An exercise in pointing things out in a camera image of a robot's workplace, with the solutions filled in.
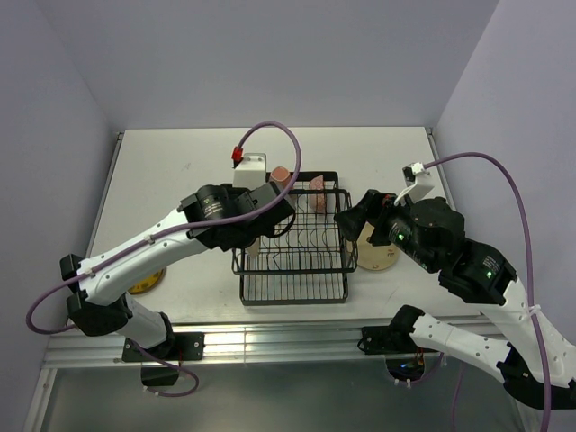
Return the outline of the cream plate small motifs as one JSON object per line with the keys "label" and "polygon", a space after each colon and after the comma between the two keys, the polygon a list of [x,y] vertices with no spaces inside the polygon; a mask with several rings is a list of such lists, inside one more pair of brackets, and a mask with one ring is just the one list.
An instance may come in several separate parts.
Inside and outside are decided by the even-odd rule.
{"label": "cream plate small motifs", "polygon": [[361,231],[360,237],[356,241],[357,264],[364,270],[383,271],[393,266],[399,256],[400,251],[395,245],[373,246],[368,242],[372,236],[374,227],[366,223]]}

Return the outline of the yellow patterned plate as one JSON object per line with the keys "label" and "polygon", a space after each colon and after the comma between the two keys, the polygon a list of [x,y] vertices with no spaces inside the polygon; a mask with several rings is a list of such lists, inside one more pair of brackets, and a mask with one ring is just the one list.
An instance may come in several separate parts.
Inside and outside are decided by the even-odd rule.
{"label": "yellow patterned plate", "polygon": [[166,274],[166,269],[163,268],[161,270],[156,271],[154,274],[146,277],[145,279],[141,280],[140,282],[134,284],[129,290],[128,293],[131,295],[142,295],[152,291],[156,288],[164,279]]}

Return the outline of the cream plate green brushstroke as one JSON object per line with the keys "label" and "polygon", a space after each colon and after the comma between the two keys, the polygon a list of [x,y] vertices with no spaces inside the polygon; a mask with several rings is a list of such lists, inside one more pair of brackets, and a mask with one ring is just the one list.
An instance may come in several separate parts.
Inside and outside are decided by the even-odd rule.
{"label": "cream plate green brushstroke", "polygon": [[253,243],[246,247],[246,252],[249,257],[255,258],[258,256],[260,250],[260,237],[257,237]]}

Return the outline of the pink floral mug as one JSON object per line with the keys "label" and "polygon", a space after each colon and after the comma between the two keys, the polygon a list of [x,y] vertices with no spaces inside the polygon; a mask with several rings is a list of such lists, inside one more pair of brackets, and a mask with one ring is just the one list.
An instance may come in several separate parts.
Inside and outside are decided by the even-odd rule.
{"label": "pink floral mug", "polygon": [[284,166],[277,166],[270,173],[270,180],[282,188],[285,188],[291,181],[292,174],[290,170]]}

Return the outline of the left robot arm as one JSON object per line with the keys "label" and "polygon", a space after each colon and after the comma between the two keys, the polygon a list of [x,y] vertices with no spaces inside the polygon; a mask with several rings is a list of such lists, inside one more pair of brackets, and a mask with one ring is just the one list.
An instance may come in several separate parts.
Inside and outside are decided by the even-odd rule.
{"label": "left robot arm", "polygon": [[187,257],[218,248],[247,248],[296,213],[276,183],[254,190],[205,185],[183,199],[156,226],[122,245],[78,261],[80,276],[67,298],[69,319],[88,337],[118,333],[155,359],[172,355],[176,337],[168,316],[128,293],[146,276]]}

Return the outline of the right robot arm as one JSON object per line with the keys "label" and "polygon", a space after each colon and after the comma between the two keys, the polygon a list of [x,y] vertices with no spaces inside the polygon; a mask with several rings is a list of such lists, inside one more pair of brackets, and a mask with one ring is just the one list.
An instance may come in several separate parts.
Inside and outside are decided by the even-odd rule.
{"label": "right robot arm", "polygon": [[344,237],[357,240],[373,226],[373,246],[395,245],[441,287],[473,306],[503,335],[481,337],[447,324],[415,306],[402,306],[380,335],[365,332],[364,351],[419,347],[444,352],[494,377],[528,407],[545,406],[545,383],[527,293],[515,268],[495,248],[468,239],[464,216],[442,197],[397,205],[394,195],[369,190],[335,221]]}

